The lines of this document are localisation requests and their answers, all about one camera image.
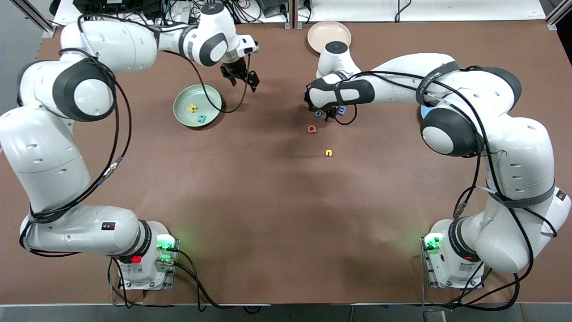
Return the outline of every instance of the yellow toy piece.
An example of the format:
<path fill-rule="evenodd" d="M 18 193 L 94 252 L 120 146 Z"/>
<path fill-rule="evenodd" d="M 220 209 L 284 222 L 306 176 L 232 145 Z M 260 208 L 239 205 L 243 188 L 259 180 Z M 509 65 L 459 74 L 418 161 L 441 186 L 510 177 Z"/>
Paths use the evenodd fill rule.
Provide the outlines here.
<path fill-rule="evenodd" d="M 189 107 L 187 107 L 187 109 L 189 110 L 189 112 L 194 113 L 194 110 L 198 109 L 198 107 L 194 104 L 191 104 Z"/>

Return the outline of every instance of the gray floor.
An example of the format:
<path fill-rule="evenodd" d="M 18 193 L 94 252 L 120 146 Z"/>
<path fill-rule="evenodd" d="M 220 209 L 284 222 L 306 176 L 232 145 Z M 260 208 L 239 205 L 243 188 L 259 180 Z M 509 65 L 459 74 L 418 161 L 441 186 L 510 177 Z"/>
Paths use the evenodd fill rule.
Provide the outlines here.
<path fill-rule="evenodd" d="M 10 32 L 19 29 L 18 35 Z M 41 31 L 10 2 L 0 0 L 0 113 L 15 107 L 17 94 L 16 78 L 25 64 L 34 61 L 41 44 Z M 97 306 L 44 306 L 44 307 L 0 307 L 0 322 L 44 321 L 44 322 L 115 322 L 115 321 L 196 321 L 196 322 L 310 322 L 350 321 L 349 306 L 341 305 L 273 305 L 262 308 L 256 316 L 250 316 L 241 309 L 218 311 L 209 308 L 199 314 L 196 307 L 177 308 L 115 308 L 110 305 Z M 423 321 L 423 312 L 428 308 L 396 305 L 388 308 L 379 306 L 356 306 L 353 321 Z M 515 305 L 503 312 L 480 312 L 469 309 L 446 310 L 448 321 L 477 322 L 570 322 L 572 304 L 526 304 Z"/>

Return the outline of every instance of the metal post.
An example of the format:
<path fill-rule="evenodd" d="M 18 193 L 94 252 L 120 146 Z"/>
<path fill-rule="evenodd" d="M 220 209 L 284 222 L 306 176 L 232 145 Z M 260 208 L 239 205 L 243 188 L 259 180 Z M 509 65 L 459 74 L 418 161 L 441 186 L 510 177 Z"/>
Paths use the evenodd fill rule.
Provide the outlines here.
<path fill-rule="evenodd" d="M 298 21 L 298 0 L 288 1 L 288 21 L 284 27 L 289 30 L 302 29 L 302 23 Z"/>
<path fill-rule="evenodd" d="M 556 23 L 562 20 L 564 16 L 572 10 L 572 1 L 564 0 L 562 1 L 551 13 L 546 16 L 546 23 L 548 24 L 548 29 L 556 30 Z"/>
<path fill-rule="evenodd" d="M 55 28 L 28 0 L 10 0 L 21 12 L 43 30 L 42 38 L 54 37 Z"/>

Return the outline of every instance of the brown tabletop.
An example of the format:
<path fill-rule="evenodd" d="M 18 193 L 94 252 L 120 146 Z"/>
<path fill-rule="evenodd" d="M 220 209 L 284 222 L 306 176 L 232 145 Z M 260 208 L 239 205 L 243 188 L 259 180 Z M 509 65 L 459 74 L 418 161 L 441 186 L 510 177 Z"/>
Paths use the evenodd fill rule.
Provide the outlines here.
<path fill-rule="evenodd" d="M 556 32 L 543 21 L 346 25 L 353 59 L 364 70 L 404 54 L 442 52 L 464 66 L 512 71 L 523 93 L 511 115 L 547 127 L 556 183 L 572 191 L 572 150 L 566 144 L 571 67 Z M 251 64 L 260 86 L 247 93 L 238 112 L 203 130 L 184 127 L 173 116 L 177 94 L 198 84 L 183 59 L 160 53 L 153 68 L 118 75 L 133 109 L 133 140 L 118 171 L 88 203 L 124 207 L 165 224 L 219 303 L 420 302 L 418 238 L 451 216 L 459 193 L 470 185 L 475 160 L 427 148 L 415 104 L 362 105 L 346 127 L 315 118 L 303 102 L 318 61 L 306 43 L 308 28 L 237 29 L 260 43 Z M 56 59 L 58 50 L 59 37 L 44 40 L 38 59 Z M 235 106 L 241 84 L 233 88 L 218 67 L 199 70 Z M 311 124 L 319 133 L 307 133 Z M 76 141 L 92 175 L 105 164 L 113 127 L 112 117 L 76 123 Z M 333 157 L 324 156 L 326 149 Z M 104 256 L 41 258 L 19 247 L 27 198 L 4 157 L 0 171 L 0 303 L 109 302 Z M 481 211 L 485 199 L 476 193 L 465 214 Z M 568 220 L 537 257 L 518 300 L 572 301 L 571 253 Z M 511 278 L 493 275 L 487 289 Z M 147 293 L 145 303 L 194 303 L 193 288 L 185 277 L 173 290 Z M 427 300 L 456 294 L 432 289 Z M 507 289 L 487 301 L 511 294 Z"/>

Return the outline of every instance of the beige plate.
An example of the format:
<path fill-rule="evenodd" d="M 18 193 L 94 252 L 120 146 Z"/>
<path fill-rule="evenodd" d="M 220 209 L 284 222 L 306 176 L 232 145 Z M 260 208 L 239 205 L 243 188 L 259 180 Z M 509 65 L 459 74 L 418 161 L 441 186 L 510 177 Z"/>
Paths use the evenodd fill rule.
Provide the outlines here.
<path fill-rule="evenodd" d="M 321 53 L 327 43 L 341 41 L 349 46 L 352 34 L 339 22 L 322 21 L 314 24 L 308 31 L 308 43 L 313 50 Z"/>

